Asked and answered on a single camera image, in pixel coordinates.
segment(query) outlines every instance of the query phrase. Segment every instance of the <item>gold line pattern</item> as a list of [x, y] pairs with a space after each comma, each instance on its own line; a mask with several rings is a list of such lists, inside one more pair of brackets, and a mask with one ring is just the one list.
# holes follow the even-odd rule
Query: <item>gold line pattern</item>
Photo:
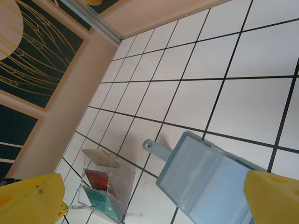
[[[23, 33], [15, 27], [10, 26], [10, 28], [16, 32], [16, 34], [22, 35], [22, 41], [27, 41], [28, 45], [32, 47], [32, 51], [38, 52], [43, 56], [44, 60], [41, 61], [40, 58], [34, 58], [26, 51], [16, 47], [9, 39], [0, 34], [0, 42], [10, 50], [15, 49], [11, 55], [8, 55], [4, 50], [0, 49], [0, 52], [13, 62], [8, 65], [0, 61], [0, 69], [10, 74], [10, 77], [5, 77], [0, 74], [0, 82], [25, 92], [50, 97], [51, 94], [48, 94], [48, 91], [53, 92], [61, 78], [53, 77], [51, 74], [45, 74], [38, 69], [36, 65], [39, 65], [39, 68], [42, 66], [59, 72], [62, 77], [64, 74], [63, 68], [67, 68], [70, 64], [69, 59], [64, 56], [64, 50], [67, 49], [73, 54], [76, 52], [68, 39], [41, 13], [22, 0], [15, 1], [28, 11], [22, 12], [22, 19], [24, 25], [26, 24], [30, 27], [33, 32], [32, 35], [34, 36]], [[6, 6], [8, 10], [13, 11], [16, 15], [20, 14], [20, 10], [7, 1], [0, 0], [0, 4]], [[41, 93], [39, 90], [46, 90], [46, 93]]]

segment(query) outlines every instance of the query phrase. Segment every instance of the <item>beige circle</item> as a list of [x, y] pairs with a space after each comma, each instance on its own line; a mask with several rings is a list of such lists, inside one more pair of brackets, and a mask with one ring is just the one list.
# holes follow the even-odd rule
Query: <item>beige circle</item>
[[19, 46], [23, 30], [22, 13], [15, 0], [0, 0], [0, 60]]

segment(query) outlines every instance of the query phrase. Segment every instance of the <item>decorative wall art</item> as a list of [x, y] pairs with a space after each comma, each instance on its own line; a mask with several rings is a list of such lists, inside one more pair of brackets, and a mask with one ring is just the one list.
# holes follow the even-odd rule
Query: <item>decorative wall art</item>
[[0, 178], [5, 177], [23, 148], [37, 118], [0, 104]]
[[31, 0], [0, 0], [0, 90], [45, 108], [83, 39]]
[[[58, 7], [64, 10], [68, 15], [70, 15], [74, 20], [80, 23], [85, 29], [90, 30], [91, 25], [85, 22], [80, 16], [78, 16], [74, 11], [68, 8], [61, 0], [51, 0]], [[106, 9], [114, 5], [119, 0], [84, 0], [94, 11], [98, 14], [104, 12]]]

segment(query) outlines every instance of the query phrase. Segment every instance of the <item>floor tile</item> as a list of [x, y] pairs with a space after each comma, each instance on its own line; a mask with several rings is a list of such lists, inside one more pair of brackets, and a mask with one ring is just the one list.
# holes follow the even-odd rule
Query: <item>floor tile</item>
[[[71, 205], [81, 205], [78, 203], [79, 192], [76, 194], [74, 201]], [[66, 215], [70, 224], [85, 224], [90, 216], [88, 209], [70, 209]]]
[[193, 47], [194, 43], [166, 49], [153, 80], [180, 79]]
[[163, 26], [157, 27], [151, 36], [145, 52], [159, 50], [166, 47], [177, 21], [167, 23]]
[[81, 134], [75, 133], [73, 138], [71, 139], [69, 146], [67, 147], [64, 158], [66, 161], [68, 161], [69, 164], [73, 164], [75, 161], [75, 158], [85, 140], [85, 137], [83, 137]]
[[280, 137], [279, 145], [287, 148], [299, 150], [299, 83], [295, 84], [294, 92], [288, 109], [288, 114], [285, 119], [284, 128]]
[[299, 154], [277, 150], [272, 172], [299, 180]]
[[238, 35], [198, 42], [183, 79], [223, 78]]
[[131, 81], [149, 81], [154, 75], [164, 50], [142, 55]]
[[113, 113], [100, 110], [87, 137], [96, 141], [97, 143], [100, 143], [111, 121], [112, 116]]
[[60, 174], [61, 178], [65, 180], [67, 174], [69, 173], [71, 167], [62, 159], [55, 171], [55, 173]]
[[102, 79], [102, 82], [113, 82], [118, 71], [121, 68], [121, 65], [123, 63], [124, 59], [120, 59], [117, 61], [112, 61], [105, 73], [105, 76]]
[[85, 154], [82, 152], [82, 149], [97, 149], [98, 145], [89, 139], [85, 139], [82, 147], [80, 148], [78, 155], [74, 161], [72, 167], [77, 171], [78, 174], [83, 173]]
[[89, 105], [93, 107], [101, 108], [111, 86], [112, 83], [100, 84]]
[[133, 118], [114, 114], [112, 121], [103, 137], [101, 145], [117, 153], [129, 130]]
[[228, 77], [293, 75], [298, 35], [299, 21], [243, 33]]
[[178, 82], [150, 83], [137, 116], [162, 121], [177, 86]]
[[111, 224], [111, 222], [92, 214], [88, 220], [88, 224]]
[[254, 0], [244, 30], [299, 18], [299, 1]]
[[130, 81], [140, 58], [141, 58], [141, 55], [134, 56], [134, 57], [127, 57], [125, 59], [125, 61], [123, 62], [121, 69], [115, 78], [115, 82]]
[[146, 139], [155, 140], [160, 127], [161, 124], [157, 122], [134, 119], [120, 155], [143, 168], [149, 153], [143, 149], [142, 144]]
[[127, 85], [128, 83], [113, 83], [102, 105], [102, 109], [115, 111]]
[[274, 144], [291, 81], [225, 81], [208, 131]]
[[[163, 125], [163, 127], [160, 131], [160, 134], [158, 136], [157, 143], [159, 143], [160, 145], [162, 145], [165, 148], [173, 150], [174, 147], [176, 146], [178, 140], [180, 139], [180, 137], [182, 136], [182, 134], [184, 132], [190, 132], [197, 136], [202, 135], [202, 133], [200, 133], [200, 132], [190, 131], [188, 129], [183, 129], [180, 127], [175, 127], [175, 126], [170, 126], [170, 125]], [[147, 171], [159, 176], [165, 163], [166, 162], [164, 160], [151, 154], [149, 157], [149, 161], [146, 164], [145, 169]]]
[[165, 121], [204, 130], [221, 83], [221, 80], [181, 82]]
[[251, 0], [232, 0], [211, 8], [200, 40], [240, 32]]
[[133, 41], [135, 40], [135, 37], [136, 36], [132, 36], [130, 38], [122, 40], [120, 46], [117, 49], [117, 52], [114, 55], [114, 58], [113, 58], [114, 60], [127, 56], [127, 53], [129, 52], [129, 50], [133, 44]]
[[87, 135], [98, 112], [99, 112], [98, 109], [88, 107], [87, 110], [85, 111], [83, 118], [81, 119], [81, 122], [80, 122], [78, 128], [77, 128], [77, 132], [79, 132], [83, 135]]
[[129, 83], [116, 111], [135, 115], [149, 84], [149, 82]]
[[81, 178], [71, 169], [64, 181], [64, 203], [70, 205], [81, 183]]
[[178, 20], [168, 47], [196, 41], [206, 19], [207, 12], [208, 9]]
[[205, 140], [267, 170], [273, 148], [207, 134]]
[[187, 216], [185, 215], [181, 209], [178, 210], [177, 215], [174, 219], [173, 224], [193, 224], [194, 222]]
[[154, 29], [151, 29], [144, 33], [138, 34], [136, 36], [136, 39], [134, 40], [134, 43], [133, 43], [129, 53], [128, 53], [128, 56], [142, 54], [144, 52], [145, 47], [148, 44], [153, 32], [154, 32]]
[[170, 223], [175, 208], [174, 203], [157, 187], [156, 179], [143, 173], [128, 208], [125, 223]]

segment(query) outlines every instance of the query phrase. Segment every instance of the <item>clear plastic box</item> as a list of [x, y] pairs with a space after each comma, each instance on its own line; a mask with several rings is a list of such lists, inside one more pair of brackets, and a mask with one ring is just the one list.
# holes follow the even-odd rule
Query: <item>clear plastic box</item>
[[[117, 158], [113, 154], [108, 154], [117, 162], [117, 164], [119, 164], [119, 168], [115, 168], [112, 162], [110, 163], [110, 167], [98, 166], [87, 156], [85, 156], [84, 162], [84, 169], [105, 172], [108, 174], [109, 185], [107, 191], [92, 189], [83, 169], [78, 202], [82, 205], [93, 206], [89, 208], [90, 211], [93, 211], [93, 214], [110, 221], [111, 223], [120, 224], [121, 220], [125, 217], [128, 207], [135, 172], [120, 158]], [[101, 201], [101, 206], [94, 207], [95, 203], [92, 204], [90, 202], [86, 192], [88, 192], [90, 198], [92, 197], [95, 200], [95, 203]]]

